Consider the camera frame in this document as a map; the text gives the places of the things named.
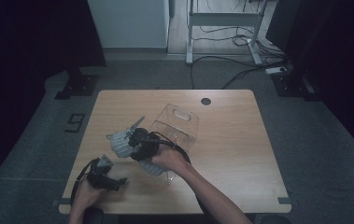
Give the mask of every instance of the person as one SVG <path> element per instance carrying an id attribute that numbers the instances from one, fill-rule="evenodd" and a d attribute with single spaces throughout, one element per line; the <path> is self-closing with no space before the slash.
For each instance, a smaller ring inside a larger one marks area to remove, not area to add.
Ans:
<path id="1" fill-rule="evenodd" d="M 166 145 L 160 145 L 151 162 L 174 171 L 191 187 L 211 216 L 222 224 L 252 223 L 241 209 L 220 190 L 201 176 L 183 156 Z M 69 224 L 83 223 L 84 212 L 104 193 L 103 189 L 94 189 L 85 176 L 80 180 L 74 203 L 69 215 Z"/>

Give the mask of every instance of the wooden tabletop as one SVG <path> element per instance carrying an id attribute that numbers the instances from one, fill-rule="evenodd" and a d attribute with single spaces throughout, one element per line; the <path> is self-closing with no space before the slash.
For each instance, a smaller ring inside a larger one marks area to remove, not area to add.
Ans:
<path id="1" fill-rule="evenodd" d="M 210 105 L 201 100 L 208 98 Z M 288 203 L 273 149 L 254 94 L 247 90 L 101 91 L 83 136 L 63 198 L 70 198 L 80 171 L 92 159 L 107 155 L 115 165 L 110 177 L 127 177 L 119 191 L 98 203 L 109 214 L 200 214 L 194 193 L 177 176 L 170 186 L 147 175 L 132 159 L 118 158 L 108 134 L 125 131 L 143 115 L 148 129 L 166 104 L 199 117 L 198 134 L 190 146 L 191 163 L 245 213 L 288 213 Z M 68 214 L 70 206 L 60 204 Z"/>

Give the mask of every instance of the transparent acrylic box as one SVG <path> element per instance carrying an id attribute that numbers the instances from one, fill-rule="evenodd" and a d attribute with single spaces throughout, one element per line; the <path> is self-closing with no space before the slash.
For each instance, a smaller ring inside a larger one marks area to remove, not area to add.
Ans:
<path id="1" fill-rule="evenodd" d="M 158 132 L 182 147 L 189 155 L 189 150 L 197 138 L 199 118 L 192 112 L 176 105 L 166 105 L 163 112 L 153 122 L 149 132 Z M 172 171 L 155 176 L 170 185 L 176 174 Z"/>

